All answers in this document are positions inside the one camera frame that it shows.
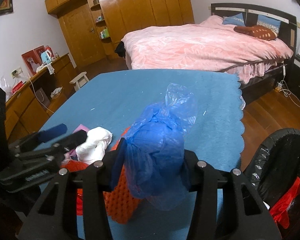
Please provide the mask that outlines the pink packet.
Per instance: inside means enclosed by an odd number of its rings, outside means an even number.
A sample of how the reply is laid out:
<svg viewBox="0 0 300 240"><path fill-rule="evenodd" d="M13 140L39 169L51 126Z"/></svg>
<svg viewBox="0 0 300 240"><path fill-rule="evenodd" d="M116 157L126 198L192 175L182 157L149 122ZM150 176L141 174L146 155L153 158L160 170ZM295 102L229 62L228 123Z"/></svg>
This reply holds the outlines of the pink packet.
<svg viewBox="0 0 300 240"><path fill-rule="evenodd" d="M77 160L76 148L83 144L87 139L87 133L90 129L80 124L64 142L64 156L66 159Z"/></svg>

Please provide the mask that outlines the white tissue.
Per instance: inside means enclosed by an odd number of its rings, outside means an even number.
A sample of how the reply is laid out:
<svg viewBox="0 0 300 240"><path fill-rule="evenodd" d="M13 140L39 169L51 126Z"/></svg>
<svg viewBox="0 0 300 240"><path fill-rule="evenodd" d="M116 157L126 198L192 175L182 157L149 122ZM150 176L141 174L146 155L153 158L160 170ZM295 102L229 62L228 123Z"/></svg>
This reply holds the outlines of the white tissue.
<svg viewBox="0 0 300 240"><path fill-rule="evenodd" d="M101 161L111 141L112 133L107 129L96 127L89 130L86 141L75 149L78 161L88 165Z"/></svg>

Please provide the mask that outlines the red plastic bag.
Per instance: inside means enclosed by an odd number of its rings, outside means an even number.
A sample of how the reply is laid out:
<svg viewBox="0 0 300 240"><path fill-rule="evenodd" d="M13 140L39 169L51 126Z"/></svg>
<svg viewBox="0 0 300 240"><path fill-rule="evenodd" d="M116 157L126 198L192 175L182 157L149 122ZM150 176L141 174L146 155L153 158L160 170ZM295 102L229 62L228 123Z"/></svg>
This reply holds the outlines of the red plastic bag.
<svg viewBox="0 0 300 240"><path fill-rule="evenodd" d="M78 216L83 215L83 187L82 187L82 174L81 171L85 170L89 165L87 163L67 160L62 164L62 168L66 168L68 171L73 173L72 183L76 186L76 213Z"/></svg>

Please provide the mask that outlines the orange foam net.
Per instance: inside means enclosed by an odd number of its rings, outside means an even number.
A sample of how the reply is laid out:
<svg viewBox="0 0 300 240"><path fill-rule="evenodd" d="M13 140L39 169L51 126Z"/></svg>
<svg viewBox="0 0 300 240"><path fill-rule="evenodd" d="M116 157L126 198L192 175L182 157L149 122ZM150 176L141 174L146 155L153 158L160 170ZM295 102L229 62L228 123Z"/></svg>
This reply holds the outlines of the orange foam net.
<svg viewBox="0 0 300 240"><path fill-rule="evenodd" d="M142 202L134 198L128 189L125 166L122 167L117 186L112 192L104 192L103 197L107 215L119 224L127 224Z"/></svg>

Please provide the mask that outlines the blue plastic bag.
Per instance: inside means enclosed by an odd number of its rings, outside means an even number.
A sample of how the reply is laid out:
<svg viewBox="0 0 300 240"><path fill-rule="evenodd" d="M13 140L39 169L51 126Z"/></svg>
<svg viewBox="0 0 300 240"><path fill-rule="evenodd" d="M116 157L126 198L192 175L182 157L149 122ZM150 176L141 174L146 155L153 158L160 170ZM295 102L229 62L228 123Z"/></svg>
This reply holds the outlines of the blue plastic bag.
<svg viewBox="0 0 300 240"><path fill-rule="evenodd" d="M165 99L148 105L124 138L125 176L131 195L169 211L186 197L182 182L185 135L194 126L198 103L185 86L171 83Z"/></svg>

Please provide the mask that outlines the wooden sideboard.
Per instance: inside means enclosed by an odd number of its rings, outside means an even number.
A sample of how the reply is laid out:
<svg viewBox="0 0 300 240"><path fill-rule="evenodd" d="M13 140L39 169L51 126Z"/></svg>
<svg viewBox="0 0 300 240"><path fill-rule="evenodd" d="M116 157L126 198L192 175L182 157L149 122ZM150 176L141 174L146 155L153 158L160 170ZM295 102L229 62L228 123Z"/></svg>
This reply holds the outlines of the wooden sideboard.
<svg viewBox="0 0 300 240"><path fill-rule="evenodd" d="M42 128L53 113L74 94L70 81L77 75L65 54L31 77L6 103L6 136L14 142Z"/></svg>

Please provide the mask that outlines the blue felt table cloth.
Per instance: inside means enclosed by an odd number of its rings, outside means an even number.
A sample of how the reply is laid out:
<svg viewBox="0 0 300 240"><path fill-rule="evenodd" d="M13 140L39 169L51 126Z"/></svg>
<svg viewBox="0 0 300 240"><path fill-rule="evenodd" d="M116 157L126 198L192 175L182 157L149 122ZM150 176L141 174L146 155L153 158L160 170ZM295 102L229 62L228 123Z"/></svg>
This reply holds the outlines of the blue felt table cloth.
<svg viewBox="0 0 300 240"><path fill-rule="evenodd" d="M164 101L170 83L187 87L198 103L185 149L218 170L239 167L244 149L241 90L238 77L227 73L145 69L100 74L75 92L41 130L63 123L67 136L80 124L101 126L112 133L113 146L148 105ZM109 218L113 239L186 239L195 198L195 192L188 193L171 211L159 211L145 200L128 224Z"/></svg>

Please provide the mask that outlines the small white wooden stool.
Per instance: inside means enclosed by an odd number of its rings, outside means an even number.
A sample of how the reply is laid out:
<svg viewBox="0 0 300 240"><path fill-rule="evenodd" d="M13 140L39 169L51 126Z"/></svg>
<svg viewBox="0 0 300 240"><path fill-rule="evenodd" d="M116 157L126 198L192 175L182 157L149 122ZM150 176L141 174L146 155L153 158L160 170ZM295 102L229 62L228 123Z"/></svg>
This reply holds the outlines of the small white wooden stool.
<svg viewBox="0 0 300 240"><path fill-rule="evenodd" d="M77 92L81 87L89 82L87 72L81 72L74 79L70 81L70 84L74 85L74 90Z"/></svg>

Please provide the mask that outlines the white plastic bag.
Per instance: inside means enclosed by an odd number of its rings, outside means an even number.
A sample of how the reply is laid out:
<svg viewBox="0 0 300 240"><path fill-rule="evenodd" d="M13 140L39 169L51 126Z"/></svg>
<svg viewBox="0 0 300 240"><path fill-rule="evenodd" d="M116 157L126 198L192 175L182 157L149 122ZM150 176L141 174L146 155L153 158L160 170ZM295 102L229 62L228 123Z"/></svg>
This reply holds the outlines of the white plastic bag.
<svg viewBox="0 0 300 240"><path fill-rule="evenodd" d="M5 92L6 101L8 101L13 95L12 87L9 85L9 83L6 81L6 79L3 76L0 77L0 88Z"/></svg>

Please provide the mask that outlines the red framed photo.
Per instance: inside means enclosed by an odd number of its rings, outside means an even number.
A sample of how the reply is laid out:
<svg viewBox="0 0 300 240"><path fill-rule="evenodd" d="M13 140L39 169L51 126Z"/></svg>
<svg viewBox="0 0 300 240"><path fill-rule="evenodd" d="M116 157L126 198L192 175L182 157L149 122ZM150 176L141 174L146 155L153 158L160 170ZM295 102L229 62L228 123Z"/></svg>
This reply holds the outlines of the red framed photo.
<svg viewBox="0 0 300 240"><path fill-rule="evenodd" d="M39 46L21 55L31 76L36 74L37 68L42 65L41 53L45 51L44 46Z"/></svg>

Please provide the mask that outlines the black garment on bed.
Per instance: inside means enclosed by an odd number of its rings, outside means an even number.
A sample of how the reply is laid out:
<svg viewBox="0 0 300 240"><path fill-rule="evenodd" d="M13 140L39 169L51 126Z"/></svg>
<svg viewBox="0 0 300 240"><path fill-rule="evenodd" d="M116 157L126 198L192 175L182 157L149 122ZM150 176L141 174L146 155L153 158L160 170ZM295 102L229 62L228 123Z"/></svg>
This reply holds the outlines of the black garment on bed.
<svg viewBox="0 0 300 240"><path fill-rule="evenodd" d="M126 51L125 51L125 46L123 41L119 42L119 44L117 45L116 49L115 49L115 53L122 58L125 58L126 55Z"/></svg>

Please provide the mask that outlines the wooden wardrobe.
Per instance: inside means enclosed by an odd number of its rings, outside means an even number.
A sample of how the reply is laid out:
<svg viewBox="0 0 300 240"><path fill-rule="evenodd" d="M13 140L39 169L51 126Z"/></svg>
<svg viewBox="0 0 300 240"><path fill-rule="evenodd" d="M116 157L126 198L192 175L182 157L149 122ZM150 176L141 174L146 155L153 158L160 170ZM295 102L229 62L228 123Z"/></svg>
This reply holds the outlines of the wooden wardrobe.
<svg viewBox="0 0 300 240"><path fill-rule="evenodd" d="M191 0L45 0L58 18L76 66L116 57L128 32L150 26L194 23Z"/></svg>

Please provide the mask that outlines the pink bed cover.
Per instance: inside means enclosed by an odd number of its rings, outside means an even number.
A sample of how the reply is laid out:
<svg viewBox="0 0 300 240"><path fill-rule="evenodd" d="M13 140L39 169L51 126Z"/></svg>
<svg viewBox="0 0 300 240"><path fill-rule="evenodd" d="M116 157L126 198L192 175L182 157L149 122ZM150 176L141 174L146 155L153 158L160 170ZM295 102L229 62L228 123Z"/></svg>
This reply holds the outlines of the pink bed cover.
<svg viewBox="0 0 300 240"><path fill-rule="evenodd" d="M238 75L242 84L292 58L274 34L259 38L235 31L217 15L200 24L147 27L122 39L129 69L185 69Z"/></svg>

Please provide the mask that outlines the left blue pillow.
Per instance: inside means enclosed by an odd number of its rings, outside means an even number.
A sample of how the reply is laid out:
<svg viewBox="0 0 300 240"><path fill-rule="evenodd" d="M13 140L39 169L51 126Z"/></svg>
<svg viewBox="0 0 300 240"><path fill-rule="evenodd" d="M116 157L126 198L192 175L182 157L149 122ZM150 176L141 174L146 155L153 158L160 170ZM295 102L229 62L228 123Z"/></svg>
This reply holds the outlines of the left blue pillow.
<svg viewBox="0 0 300 240"><path fill-rule="evenodd" d="M243 13L239 13L234 16L228 16L228 17L223 17L223 25L236 25L236 26L241 26L245 27L245 21L243 17Z"/></svg>

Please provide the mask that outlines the right blue pillow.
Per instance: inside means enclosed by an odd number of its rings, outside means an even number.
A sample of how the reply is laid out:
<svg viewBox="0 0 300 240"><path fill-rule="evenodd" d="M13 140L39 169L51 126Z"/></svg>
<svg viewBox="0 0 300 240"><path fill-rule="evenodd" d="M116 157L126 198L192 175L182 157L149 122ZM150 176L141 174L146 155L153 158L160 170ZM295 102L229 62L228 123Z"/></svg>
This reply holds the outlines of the right blue pillow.
<svg viewBox="0 0 300 240"><path fill-rule="evenodd" d="M280 31L281 21L268 16L258 15L257 25L266 27L278 34Z"/></svg>

